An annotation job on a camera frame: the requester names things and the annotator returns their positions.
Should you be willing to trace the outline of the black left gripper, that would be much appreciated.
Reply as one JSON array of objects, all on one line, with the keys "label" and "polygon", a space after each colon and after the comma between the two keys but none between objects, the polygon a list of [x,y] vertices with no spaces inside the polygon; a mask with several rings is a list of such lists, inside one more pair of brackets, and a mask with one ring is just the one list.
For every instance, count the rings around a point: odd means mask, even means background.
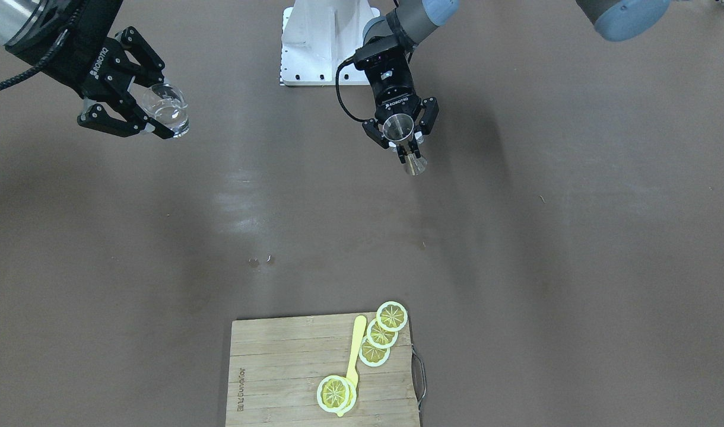
[{"label": "black left gripper", "polygon": [[421,100],[416,93],[408,57],[411,51],[395,36],[373,36],[355,51],[355,68],[364,71],[374,98],[373,119],[362,122],[365,134],[383,149],[396,150],[380,130],[393,114],[408,114],[415,121],[414,138],[423,143],[434,127],[440,106],[435,97]]}]

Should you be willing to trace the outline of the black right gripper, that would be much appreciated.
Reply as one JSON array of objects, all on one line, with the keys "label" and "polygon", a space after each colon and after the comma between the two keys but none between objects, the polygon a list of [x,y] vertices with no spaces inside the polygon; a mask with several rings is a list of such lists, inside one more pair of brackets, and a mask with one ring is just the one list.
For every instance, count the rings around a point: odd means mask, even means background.
[{"label": "black right gripper", "polygon": [[[8,78],[6,87],[44,72],[85,97],[82,84],[98,73],[108,32],[121,6],[121,1],[7,1],[6,50],[31,67]],[[113,89],[127,90],[131,83],[142,87],[164,83],[163,70],[163,60],[135,27],[110,38]],[[174,137],[129,93],[86,98],[77,123],[123,138],[148,132],[162,139]]]}]

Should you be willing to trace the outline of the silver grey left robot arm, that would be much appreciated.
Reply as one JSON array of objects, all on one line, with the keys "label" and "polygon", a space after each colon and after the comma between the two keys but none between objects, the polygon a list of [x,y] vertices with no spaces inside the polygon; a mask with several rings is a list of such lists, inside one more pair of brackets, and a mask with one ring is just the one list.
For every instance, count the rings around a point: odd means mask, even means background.
[{"label": "silver grey left robot arm", "polygon": [[[439,108],[435,98],[417,95],[410,70],[416,48],[458,10],[458,1],[397,1],[369,21],[363,43],[338,66],[364,72],[374,99],[374,116],[361,119],[366,135],[401,160],[421,157],[419,146],[432,132]],[[593,29],[611,42],[630,40],[656,24],[668,1],[579,1]]]}]

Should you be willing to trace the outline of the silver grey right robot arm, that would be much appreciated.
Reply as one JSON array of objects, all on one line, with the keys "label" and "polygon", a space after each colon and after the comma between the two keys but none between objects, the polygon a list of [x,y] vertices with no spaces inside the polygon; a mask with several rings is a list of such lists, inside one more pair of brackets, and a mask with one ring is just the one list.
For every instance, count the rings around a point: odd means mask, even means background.
[{"label": "silver grey right robot arm", "polygon": [[0,1],[0,45],[29,69],[0,91],[44,73],[84,103],[81,127],[131,137],[179,138],[189,130],[181,91],[135,27],[110,34],[121,1]]}]

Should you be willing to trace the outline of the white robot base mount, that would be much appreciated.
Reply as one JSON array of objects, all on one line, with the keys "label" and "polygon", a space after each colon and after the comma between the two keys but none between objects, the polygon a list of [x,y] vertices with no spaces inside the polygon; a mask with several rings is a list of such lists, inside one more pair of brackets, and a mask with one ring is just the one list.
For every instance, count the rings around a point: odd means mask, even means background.
[{"label": "white robot base mount", "polygon": [[279,82],[332,86],[343,60],[363,44],[366,24],[380,16],[367,1],[296,1],[282,14]]}]

